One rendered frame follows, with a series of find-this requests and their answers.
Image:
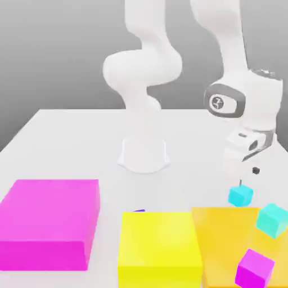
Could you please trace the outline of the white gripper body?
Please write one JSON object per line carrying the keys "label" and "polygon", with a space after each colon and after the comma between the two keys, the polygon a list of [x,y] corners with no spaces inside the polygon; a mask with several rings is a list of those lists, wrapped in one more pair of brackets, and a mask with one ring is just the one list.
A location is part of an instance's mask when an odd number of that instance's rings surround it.
{"label": "white gripper body", "polygon": [[239,181],[242,176],[244,153],[233,147],[226,147],[223,154],[223,170],[228,179]]}

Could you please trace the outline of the small cyan cube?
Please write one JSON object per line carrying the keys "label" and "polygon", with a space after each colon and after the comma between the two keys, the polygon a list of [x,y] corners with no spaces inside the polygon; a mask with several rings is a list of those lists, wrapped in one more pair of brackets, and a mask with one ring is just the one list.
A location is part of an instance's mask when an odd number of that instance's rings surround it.
{"label": "small cyan cube", "polygon": [[253,189],[245,185],[229,189],[228,202],[236,207],[248,206],[253,197]]}

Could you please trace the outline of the small turquoise cube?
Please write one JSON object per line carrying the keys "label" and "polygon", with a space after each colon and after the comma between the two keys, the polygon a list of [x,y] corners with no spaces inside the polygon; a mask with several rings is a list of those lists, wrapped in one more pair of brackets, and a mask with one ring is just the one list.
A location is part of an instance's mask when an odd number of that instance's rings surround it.
{"label": "small turquoise cube", "polygon": [[262,232],[276,239],[283,234],[288,226],[288,211],[270,203],[260,209],[256,220],[256,227]]}

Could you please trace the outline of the small magenta cube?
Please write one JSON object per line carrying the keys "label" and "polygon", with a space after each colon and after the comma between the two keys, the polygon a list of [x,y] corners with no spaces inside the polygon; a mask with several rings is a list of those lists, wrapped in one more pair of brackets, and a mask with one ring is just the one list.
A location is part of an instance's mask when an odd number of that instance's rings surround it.
{"label": "small magenta cube", "polygon": [[241,288],[266,288],[274,266],[274,260],[248,249],[237,266],[235,284]]}

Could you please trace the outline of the large orange box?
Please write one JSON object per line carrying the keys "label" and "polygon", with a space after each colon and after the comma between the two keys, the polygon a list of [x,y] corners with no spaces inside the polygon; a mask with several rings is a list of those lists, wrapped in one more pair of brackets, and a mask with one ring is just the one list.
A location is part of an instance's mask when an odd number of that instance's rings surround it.
{"label": "large orange box", "polygon": [[192,208],[203,261],[202,288],[239,288],[237,266],[248,249],[274,260],[267,288],[288,288],[288,229],[271,238],[257,229],[259,208]]}

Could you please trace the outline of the large yellow box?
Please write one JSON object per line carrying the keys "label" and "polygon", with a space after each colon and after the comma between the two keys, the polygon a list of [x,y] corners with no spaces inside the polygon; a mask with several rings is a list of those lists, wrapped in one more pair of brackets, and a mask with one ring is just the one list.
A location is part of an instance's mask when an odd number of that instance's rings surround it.
{"label": "large yellow box", "polygon": [[125,212],[118,288],[200,288],[203,262],[190,212]]}

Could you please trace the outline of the large magenta box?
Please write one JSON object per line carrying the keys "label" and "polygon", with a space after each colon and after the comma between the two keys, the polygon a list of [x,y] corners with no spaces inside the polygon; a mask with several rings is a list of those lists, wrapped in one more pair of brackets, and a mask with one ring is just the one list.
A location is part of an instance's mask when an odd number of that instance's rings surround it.
{"label": "large magenta box", "polygon": [[18,179],[0,202],[0,271],[86,271],[96,179]]}

